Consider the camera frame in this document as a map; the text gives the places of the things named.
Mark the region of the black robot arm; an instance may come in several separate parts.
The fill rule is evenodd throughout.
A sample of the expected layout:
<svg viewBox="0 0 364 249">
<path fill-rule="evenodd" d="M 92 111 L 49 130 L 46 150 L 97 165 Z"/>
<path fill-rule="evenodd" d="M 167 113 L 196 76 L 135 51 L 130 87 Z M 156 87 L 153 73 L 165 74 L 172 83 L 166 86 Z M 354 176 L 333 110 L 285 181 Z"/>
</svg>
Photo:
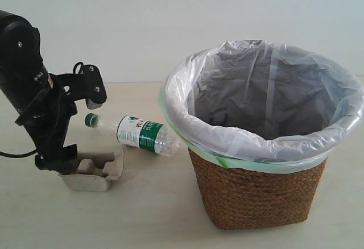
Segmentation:
<svg viewBox="0 0 364 249">
<path fill-rule="evenodd" d="M 50 74 L 40 54 L 40 33 L 19 15 L 1 11 L 1 91 L 18 113 L 35 150 L 39 170 L 72 174 L 76 145 L 64 146 L 70 118 L 77 113 L 59 76 Z"/>
</svg>

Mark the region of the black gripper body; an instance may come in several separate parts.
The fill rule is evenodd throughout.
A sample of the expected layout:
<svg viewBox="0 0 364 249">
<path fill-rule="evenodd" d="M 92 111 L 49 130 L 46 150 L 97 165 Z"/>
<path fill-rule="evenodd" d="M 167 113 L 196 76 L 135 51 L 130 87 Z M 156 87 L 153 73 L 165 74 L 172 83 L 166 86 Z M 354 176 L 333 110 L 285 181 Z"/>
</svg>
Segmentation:
<svg viewBox="0 0 364 249">
<path fill-rule="evenodd" d="M 19 117 L 15 123 L 23 126 L 34 142 L 31 152 L 16 154 L 24 158 L 36 154 L 38 158 L 61 158 L 66 154 L 63 147 L 68 129 L 69 112 L 73 106 L 67 101 L 65 84 L 59 76 L 36 74 L 14 76 L 15 98 L 24 105 L 16 107 Z"/>
</svg>

